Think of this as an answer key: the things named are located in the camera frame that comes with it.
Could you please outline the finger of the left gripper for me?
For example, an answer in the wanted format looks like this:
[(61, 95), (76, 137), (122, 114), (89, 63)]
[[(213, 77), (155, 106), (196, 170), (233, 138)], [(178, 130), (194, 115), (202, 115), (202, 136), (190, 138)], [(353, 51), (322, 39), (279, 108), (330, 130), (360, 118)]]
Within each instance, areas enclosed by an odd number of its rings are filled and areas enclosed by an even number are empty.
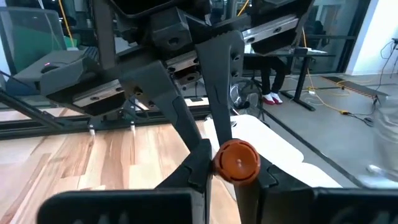
[(168, 71), (158, 60), (134, 70), (125, 70), (119, 82), (128, 95), (135, 95), (148, 108), (155, 105), (170, 121), (189, 150), (201, 141), (201, 134), (188, 106), (170, 78)]
[(234, 30), (200, 44), (195, 50), (210, 104), (218, 143), (232, 139), (229, 115), (229, 79), (243, 70), (244, 40)]

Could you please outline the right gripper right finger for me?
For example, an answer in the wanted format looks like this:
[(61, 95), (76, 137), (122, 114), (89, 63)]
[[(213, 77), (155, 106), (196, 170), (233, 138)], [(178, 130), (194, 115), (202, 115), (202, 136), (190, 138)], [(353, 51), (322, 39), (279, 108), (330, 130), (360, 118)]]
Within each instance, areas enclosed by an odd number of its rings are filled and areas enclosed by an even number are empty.
[(241, 223), (308, 223), (309, 186), (264, 157), (260, 162), (257, 177), (234, 188)]

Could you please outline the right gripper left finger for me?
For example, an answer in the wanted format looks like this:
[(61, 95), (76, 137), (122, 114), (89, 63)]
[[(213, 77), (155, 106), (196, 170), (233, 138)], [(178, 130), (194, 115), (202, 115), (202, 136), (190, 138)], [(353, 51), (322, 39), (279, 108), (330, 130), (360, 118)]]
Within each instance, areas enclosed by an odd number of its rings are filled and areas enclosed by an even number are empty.
[(207, 190), (211, 177), (212, 146), (202, 139), (183, 162), (157, 188), (184, 188)]

